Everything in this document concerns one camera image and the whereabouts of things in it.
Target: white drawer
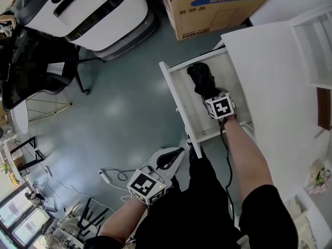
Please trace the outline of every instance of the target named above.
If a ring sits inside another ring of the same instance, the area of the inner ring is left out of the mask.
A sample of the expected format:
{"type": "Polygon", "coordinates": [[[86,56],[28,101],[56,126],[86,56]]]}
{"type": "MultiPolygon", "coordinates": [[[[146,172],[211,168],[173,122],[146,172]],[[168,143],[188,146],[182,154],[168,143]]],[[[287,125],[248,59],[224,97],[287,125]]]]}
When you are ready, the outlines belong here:
{"type": "Polygon", "coordinates": [[[171,89],[197,156],[202,158],[199,143],[220,135],[220,130],[218,121],[208,115],[201,96],[195,93],[195,84],[187,74],[187,68],[199,62],[209,66],[216,87],[229,91],[230,97],[238,109],[238,122],[241,125],[249,123],[251,116],[239,78],[226,48],[214,50],[174,67],[160,62],[160,68],[171,89]]]}

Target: black mesh chair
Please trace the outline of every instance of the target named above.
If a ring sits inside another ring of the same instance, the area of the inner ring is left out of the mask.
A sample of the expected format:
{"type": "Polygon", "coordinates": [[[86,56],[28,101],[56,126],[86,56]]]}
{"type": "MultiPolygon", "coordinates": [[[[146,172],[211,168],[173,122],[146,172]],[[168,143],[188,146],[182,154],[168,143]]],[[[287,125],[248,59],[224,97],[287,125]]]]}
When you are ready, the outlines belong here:
{"type": "Polygon", "coordinates": [[[89,94],[80,81],[79,63],[99,58],[79,60],[80,47],[41,33],[17,26],[11,38],[0,40],[0,77],[3,80],[2,96],[5,111],[38,92],[59,94],[74,78],[82,93],[89,94]],[[48,73],[48,65],[63,63],[62,75],[48,73]]]}

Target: gray floor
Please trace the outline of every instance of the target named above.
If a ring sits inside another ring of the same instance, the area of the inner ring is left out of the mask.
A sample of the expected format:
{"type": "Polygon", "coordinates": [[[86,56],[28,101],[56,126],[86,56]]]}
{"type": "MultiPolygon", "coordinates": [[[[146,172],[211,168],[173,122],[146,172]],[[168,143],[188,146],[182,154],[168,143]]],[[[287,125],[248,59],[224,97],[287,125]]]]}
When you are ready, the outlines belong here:
{"type": "MultiPolygon", "coordinates": [[[[150,38],[119,58],[105,64],[93,61],[80,65],[82,83],[91,88],[91,94],[80,93],[73,82],[64,91],[73,106],[54,117],[31,122],[29,133],[22,137],[37,136],[38,147],[46,155],[42,165],[50,168],[54,178],[114,210],[123,204],[120,197],[126,193],[105,184],[98,175],[99,168],[140,168],[160,147],[184,144],[184,124],[175,111],[159,62],[172,66],[194,58],[211,50],[222,33],[177,42],[167,17],[162,16],[160,22],[161,27],[150,38]]],[[[216,137],[202,146],[225,186],[229,169],[221,139],[216,137]]],[[[187,157],[177,174],[182,190],[189,184],[187,157]]],[[[38,182],[61,216],[62,205],[47,186],[41,166],[30,170],[30,178],[38,182]]],[[[116,175],[108,173],[113,184],[125,187],[116,175]]],[[[66,207],[82,198],[50,177],[48,184],[66,207]]],[[[239,200],[236,178],[231,194],[235,202],[239,200]]]]}

